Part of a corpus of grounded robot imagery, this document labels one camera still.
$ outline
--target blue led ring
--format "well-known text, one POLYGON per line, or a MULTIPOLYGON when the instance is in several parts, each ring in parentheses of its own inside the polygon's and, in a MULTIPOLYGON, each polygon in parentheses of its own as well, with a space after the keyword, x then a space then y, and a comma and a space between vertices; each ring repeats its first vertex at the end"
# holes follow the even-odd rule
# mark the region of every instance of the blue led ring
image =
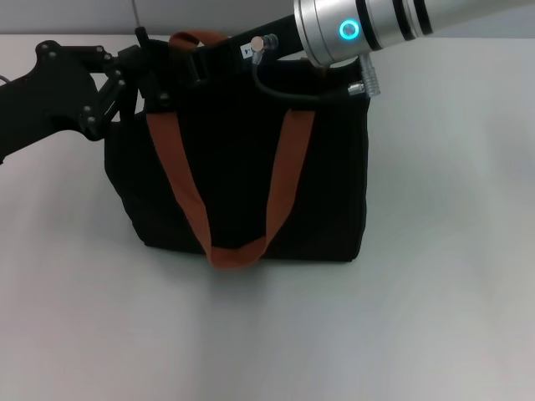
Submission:
POLYGON ((359 36, 360 27, 354 19, 346 19, 340 25, 340 36, 345 40, 353 40, 359 36))

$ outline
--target fabric bag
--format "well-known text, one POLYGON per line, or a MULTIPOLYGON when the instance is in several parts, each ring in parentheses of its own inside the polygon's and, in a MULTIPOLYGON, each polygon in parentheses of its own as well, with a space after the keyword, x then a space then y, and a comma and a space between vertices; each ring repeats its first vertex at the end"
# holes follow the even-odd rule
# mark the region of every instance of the fabric bag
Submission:
MULTIPOLYGON (((225 37, 178 33, 191 51, 225 37)), ((358 81, 353 63, 322 71, 306 60, 260 68, 283 92, 318 94, 358 81)), ((105 140, 105 169, 147 246, 206 254, 216 268, 261 258, 352 261, 366 216, 369 101, 288 104, 250 74, 173 97, 172 113, 142 113, 105 140)))

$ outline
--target background wall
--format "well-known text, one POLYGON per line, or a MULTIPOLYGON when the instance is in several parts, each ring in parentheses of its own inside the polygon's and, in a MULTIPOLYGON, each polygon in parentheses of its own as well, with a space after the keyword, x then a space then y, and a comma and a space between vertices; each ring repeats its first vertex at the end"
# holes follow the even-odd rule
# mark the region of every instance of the background wall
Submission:
MULTIPOLYGON (((199 27, 236 33, 293 12, 292 0, 136 1, 141 23, 153 34, 199 27)), ((533 21, 535 5, 464 23, 436 36, 535 38, 533 21)), ((134 27, 131 0, 0 0, 0 33, 132 33, 134 27)))

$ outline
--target label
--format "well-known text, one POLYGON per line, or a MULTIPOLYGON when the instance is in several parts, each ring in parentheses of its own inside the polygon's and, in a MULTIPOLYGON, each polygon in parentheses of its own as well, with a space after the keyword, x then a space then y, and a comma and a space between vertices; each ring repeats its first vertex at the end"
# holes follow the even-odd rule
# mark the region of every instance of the label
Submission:
POLYGON ((252 48, 250 43, 244 44, 240 47, 240 49, 242 50, 242 56, 244 59, 252 57, 252 48))

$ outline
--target orange strap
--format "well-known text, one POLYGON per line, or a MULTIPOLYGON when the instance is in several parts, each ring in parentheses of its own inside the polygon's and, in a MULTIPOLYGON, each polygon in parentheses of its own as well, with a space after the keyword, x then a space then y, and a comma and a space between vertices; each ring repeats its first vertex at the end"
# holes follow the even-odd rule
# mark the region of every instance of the orange strap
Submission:
MULTIPOLYGON (((171 45, 180 48, 191 45, 195 47, 195 40, 191 40, 192 38, 197 43, 201 40, 205 45, 212 45, 225 37, 215 33, 206 35, 206 31, 191 31, 173 36, 171 45)), ((208 214, 191 174, 176 114, 147 115, 150 135, 176 201, 184 211, 208 261, 214 267, 232 269, 256 263, 288 219, 295 203, 314 116, 312 111, 289 110, 284 118, 267 200, 266 235, 240 249, 224 249, 211 244, 208 214)))

